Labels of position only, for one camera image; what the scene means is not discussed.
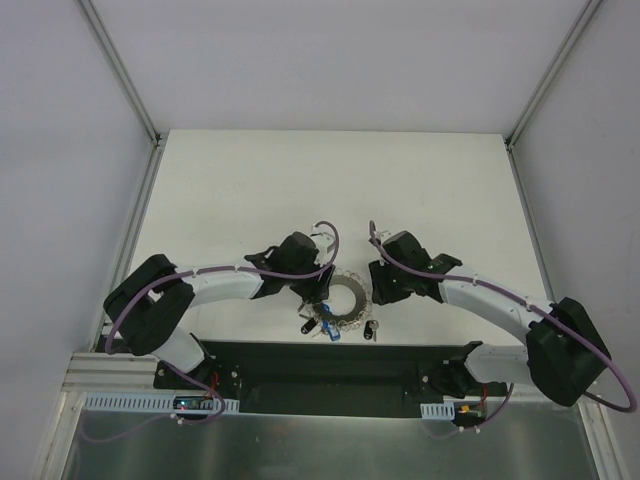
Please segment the metal disc keyring organizer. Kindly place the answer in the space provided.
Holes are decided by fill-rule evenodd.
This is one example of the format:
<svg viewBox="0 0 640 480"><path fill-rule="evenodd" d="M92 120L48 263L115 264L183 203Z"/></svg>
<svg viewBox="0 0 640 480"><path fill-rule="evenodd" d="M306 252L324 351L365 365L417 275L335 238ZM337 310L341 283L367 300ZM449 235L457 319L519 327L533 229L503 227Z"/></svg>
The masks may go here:
<svg viewBox="0 0 640 480"><path fill-rule="evenodd" d="M310 307L310 312L323 322L333 322L340 333L363 327L371 320L371 294L368 283L357 273L338 269L329 282L328 298ZM322 303L330 306L332 314L324 312Z"/></svg>

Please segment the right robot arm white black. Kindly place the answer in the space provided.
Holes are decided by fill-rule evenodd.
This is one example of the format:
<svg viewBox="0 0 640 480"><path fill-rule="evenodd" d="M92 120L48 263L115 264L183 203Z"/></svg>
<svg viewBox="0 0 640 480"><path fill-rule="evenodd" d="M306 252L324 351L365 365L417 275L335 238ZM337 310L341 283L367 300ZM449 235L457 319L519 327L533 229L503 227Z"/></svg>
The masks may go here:
<svg viewBox="0 0 640 480"><path fill-rule="evenodd" d="M437 392L463 398L489 383L523 384L569 407L605 370L610 354L579 302L565 297L554 303L497 285L453 256L431 256L408 231L372 234L370 241L381 255L368 265L374 304L430 298L470 312L518 342L464 345L429 372Z"/></svg>

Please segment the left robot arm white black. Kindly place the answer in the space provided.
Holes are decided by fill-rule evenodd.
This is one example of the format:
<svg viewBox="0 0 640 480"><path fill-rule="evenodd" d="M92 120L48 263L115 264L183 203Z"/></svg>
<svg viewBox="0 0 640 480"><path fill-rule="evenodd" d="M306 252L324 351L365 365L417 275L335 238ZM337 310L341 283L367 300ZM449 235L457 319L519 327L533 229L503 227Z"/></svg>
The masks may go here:
<svg viewBox="0 0 640 480"><path fill-rule="evenodd" d="M304 304L328 297L339 240L319 223L310 234L295 231L279 245L227 265L179 268L164 254L145 260L103 301L113 322L105 344L112 350L119 334L135 356L152 355L188 388L204 387L213 359L194 335L180 326L191 308L225 300L257 300L287 287Z"/></svg>

